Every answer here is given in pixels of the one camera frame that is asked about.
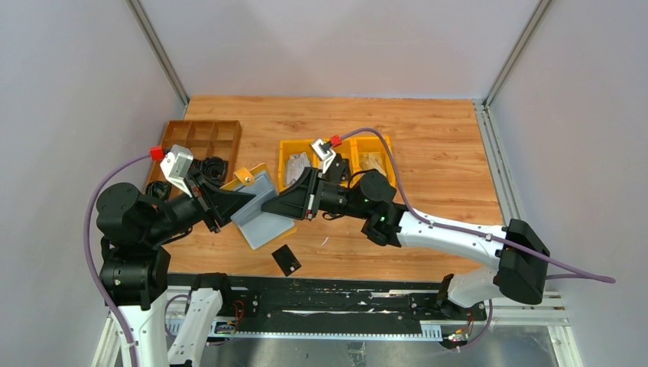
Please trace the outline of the yellow leather card holder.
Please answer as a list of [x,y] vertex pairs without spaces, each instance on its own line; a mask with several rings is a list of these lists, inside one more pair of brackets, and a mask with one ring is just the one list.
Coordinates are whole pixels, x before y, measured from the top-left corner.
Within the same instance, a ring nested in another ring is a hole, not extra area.
[[232,222],[252,250],[296,232],[293,219],[261,209],[264,203],[278,196],[266,164],[259,164],[250,170],[244,167],[236,170],[222,189],[254,195],[250,202],[232,215]]

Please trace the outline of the grey credit card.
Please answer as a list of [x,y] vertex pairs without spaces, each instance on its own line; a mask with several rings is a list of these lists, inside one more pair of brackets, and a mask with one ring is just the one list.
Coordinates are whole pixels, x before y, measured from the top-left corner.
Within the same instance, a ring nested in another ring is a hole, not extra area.
[[291,276],[295,271],[302,268],[301,263],[288,245],[282,245],[272,252],[271,255],[286,277]]

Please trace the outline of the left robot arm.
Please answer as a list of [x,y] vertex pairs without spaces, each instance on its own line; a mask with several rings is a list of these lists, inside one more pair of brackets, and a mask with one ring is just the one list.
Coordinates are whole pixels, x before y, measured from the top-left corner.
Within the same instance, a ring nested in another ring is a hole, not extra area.
[[186,182],[189,193],[167,201],[145,195],[131,183],[111,185],[96,201],[104,260],[99,280],[123,334],[126,365],[197,366],[210,321],[232,302],[226,274],[199,275],[192,286],[197,304],[189,309],[177,344],[168,347],[165,307],[171,256],[164,246],[189,235],[199,222],[219,232],[253,199],[250,193],[223,190],[198,172]]

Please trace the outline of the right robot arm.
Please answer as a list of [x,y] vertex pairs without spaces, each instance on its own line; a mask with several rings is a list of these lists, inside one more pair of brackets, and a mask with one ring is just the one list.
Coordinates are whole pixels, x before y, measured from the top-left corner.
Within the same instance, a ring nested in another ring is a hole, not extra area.
[[529,223],[511,219],[506,226],[481,226],[436,217],[394,202],[396,193],[377,170],[342,186],[307,168],[261,209],[297,220],[314,219],[317,213],[362,219],[362,233],[377,245],[431,248],[481,264],[475,271],[445,276],[441,303],[468,308],[499,297],[541,303],[550,253]]

